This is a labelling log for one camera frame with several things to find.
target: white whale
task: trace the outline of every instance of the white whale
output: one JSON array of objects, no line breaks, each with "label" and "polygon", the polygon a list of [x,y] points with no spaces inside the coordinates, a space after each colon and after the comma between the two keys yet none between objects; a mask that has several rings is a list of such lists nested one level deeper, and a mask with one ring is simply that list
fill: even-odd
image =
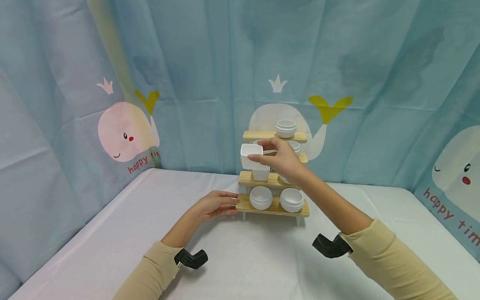
[{"label": "white whale", "polygon": [[480,221],[480,126],[468,127],[448,142],[432,179],[450,201]]},{"label": "white whale", "polygon": [[257,108],[250,118],[248,130],[251,131],[276,131],[276,123],[279,120],[292,120],[297,123],[297,131],[307,135],[307,143],[301,144],[301,151],[307,155],[308,160],[317,158],[322,152],[325,143],[328,123],[346,107],[353,98],[343,98],[333,107],[319,96],[311,96],[309,101],[319,110],[323,124],[320,129],[312,135],[310,127],[302,114],[293,106],[288,104],[271,103]]}]

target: white tablecloth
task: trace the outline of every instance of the white tablecloth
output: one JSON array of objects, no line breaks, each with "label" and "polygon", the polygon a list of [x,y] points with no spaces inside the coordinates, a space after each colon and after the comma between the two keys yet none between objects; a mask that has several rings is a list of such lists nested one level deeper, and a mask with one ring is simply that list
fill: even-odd
[{"label": "white tablecloth", "polygon": [[[139,175],[11,300],[111,299],[155,240],[211,190],[242,192],[237,176],[150,169]],[[480,265],[408,191],[331,184],[410,246],[461,300],[478,300]],[[337,228],[308,199],[309,218],[241,214],[204,224],[188,250],[204,249],[199,270],[182,268],[162,299],[391,299],[346,256],[327,259],[312,242]]]}]

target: wooden shelf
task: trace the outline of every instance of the wooden shelf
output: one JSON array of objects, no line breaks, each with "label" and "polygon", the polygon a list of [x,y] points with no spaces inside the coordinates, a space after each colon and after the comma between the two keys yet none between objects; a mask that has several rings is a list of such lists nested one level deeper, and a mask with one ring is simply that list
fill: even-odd
[{"label": "wooden shelf", "polygon": [[293,137],[284,139],[279,137],[275,131],[251,131],[247,130],[243,133],[243,141],[246,143],[255,142],[256,140],[269,139],[276,137],[285,141],[295,141],[300,144],[307,142],[307,135],[304,132],[296,132]]},{"label": "wooden shelf", "polygon": [[241,171],[239,175],[239,185],[240,186],[265,186],[267,188],[274,188],[274,189],[288,189],[293,188],[299,190],[298,186],[292,184],[284,183],[277,173],[270,173],[268,174],[267,181],[257,181],[253,178],[252,171]]},{"label": "wooden shelf", "polygon": [[240,202],[236,205],[236,208],[239,212],[277,216],[298,216],[303,218],[310,216],[310,209],[308,208],[307,201],[303,202],[303,207],[301,210],[297,211],[296,213],[289,213],[288,211],[283,209],[282,205],[280,205],[280,197],[273,197],[272,205],[270,205],[270,207],[265,210],[255,209],[250,204],[250,199],[248,195],[240,194],[238,199]]},{"label": "wooden shelf", "polygon": [[304,164],[308,163],[308,158],[305,153],[299,153],[299,159]]}]

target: black wrist band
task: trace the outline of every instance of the black wrist band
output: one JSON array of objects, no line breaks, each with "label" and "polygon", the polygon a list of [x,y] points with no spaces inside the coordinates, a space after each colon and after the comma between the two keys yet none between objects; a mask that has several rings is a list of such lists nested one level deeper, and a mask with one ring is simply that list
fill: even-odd
[{"label": "black wrist band", "polygon": [[175,263],[177,266],[184,265],[191,269],[197,270],[202,265],[208,261],[208,256],[205,251],[200,250],[197,254],[191,255],[185,248],[180,250],[177,255],[175,255]]},{"label": "black wrist band", "polygon": [[328,258],[337,258],[346,253],[352,253],[350,245],[337,235],[333,241],[319,234],[312,244],[315,249]]}]

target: yellow whale tail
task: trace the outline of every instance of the yellow whale tail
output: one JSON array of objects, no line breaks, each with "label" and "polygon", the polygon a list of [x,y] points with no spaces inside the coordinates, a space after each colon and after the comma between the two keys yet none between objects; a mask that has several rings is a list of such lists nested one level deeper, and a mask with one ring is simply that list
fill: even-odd
[{"label": "yellow whale tail", "polygon": [[353,102],[352,97],[346,97],[338,100],[332,107],[328,105],[328,102],[320,96],[310,96],[308,101],[315,105],[322,116],[324,124],[328,124],[333,118],[335,118],[344,109],[349,107]]},{"label": "yellow whale tail", "polygon": [[160,93],[158,91],[153,91],[148,94],[147,99],[140,93],[139,91],[135,90],[135,95],[140,99],[140,101],[145,105],[147,112],[150,116],[153,115],[153,108],[155,107],[156,101],[160,97]]}]

